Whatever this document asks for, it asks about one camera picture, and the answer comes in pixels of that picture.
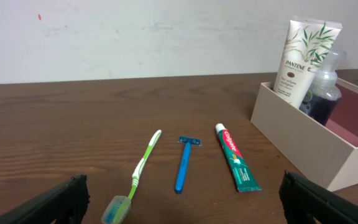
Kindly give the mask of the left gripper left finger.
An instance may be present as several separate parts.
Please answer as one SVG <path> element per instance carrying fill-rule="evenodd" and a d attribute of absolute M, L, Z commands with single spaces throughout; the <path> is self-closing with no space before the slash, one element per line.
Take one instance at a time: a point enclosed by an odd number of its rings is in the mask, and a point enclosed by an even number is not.
<path fill-rule="evenodd" d="M 76 175 L 0 216 L 8 224 L 81 224 L 90 203 L 87 176 Z"/>

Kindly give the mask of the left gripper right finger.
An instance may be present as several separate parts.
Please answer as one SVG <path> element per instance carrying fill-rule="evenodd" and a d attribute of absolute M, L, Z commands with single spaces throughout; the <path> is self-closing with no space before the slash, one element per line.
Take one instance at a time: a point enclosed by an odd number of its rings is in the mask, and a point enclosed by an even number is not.
<path fill-rule="evenodd" d="M 358 223 L 358 206 L 312 181 L 286 171 L 279 190 L 288 224 Z"/>

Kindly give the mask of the Colgate toothpaste tube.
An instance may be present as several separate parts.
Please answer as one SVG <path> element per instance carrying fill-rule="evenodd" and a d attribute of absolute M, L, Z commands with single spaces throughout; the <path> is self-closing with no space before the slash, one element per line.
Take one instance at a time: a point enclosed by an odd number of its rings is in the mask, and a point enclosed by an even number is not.
<path fill-rule="evenodd" d="M 238 192 L 261 191 L 231 134 L 222 123 L 215 126 L 219 143 L 229 165 Z"/>

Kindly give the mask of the blue pump soap bottle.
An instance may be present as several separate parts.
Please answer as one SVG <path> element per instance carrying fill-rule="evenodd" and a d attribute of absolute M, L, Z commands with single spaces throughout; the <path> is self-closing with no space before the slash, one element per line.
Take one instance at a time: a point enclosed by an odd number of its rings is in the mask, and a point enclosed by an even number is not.
<path fill-rule="evenodd" d="M 328 122 L 331 113 L 342 97 L 341 91 L 336 86 L 336 69 L 346 55 L 346 52 L 342 50 L 328 52 L 299 107 L 300 111 L 323 126 Z"/>

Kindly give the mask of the blue disposable razor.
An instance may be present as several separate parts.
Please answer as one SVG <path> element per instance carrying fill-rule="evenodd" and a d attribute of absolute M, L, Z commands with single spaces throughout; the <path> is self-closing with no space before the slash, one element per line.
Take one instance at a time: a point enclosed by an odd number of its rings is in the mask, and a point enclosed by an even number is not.
<path fill-rule="evenodd" d="M 177 179 L 175 182 L 175 188 L 174 188 L 176 194 L 181 194 L 183 191 L 183 186 L 185 184 L 188 163 L 191 155 L 191 147 L 200 146 L 201 140 L 196 138 L 180 136 L 178 142 L 185 145 L 180 161 Z"/>

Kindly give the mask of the white Pantene tube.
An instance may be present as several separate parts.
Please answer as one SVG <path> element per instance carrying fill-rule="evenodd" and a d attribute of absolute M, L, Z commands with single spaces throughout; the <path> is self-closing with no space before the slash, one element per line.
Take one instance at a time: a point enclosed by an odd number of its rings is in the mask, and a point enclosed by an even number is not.
<path fill-rule="evenodd" d="M 314 76 L 342 30 L 339 22 L 294 16 L 290 20 L 274 92 L 299 108 Z"/>

